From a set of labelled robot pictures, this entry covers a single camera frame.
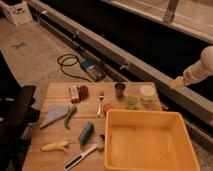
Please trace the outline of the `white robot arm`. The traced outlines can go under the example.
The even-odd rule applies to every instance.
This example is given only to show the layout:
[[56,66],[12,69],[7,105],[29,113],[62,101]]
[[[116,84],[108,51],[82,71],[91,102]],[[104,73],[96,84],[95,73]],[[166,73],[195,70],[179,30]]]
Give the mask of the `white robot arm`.
[[181,76],[172,80],[170,88],[175,89],[196,84],[210,76],[213,76],[213,46],[204,48],[200,54],[200,59],[187,67]]

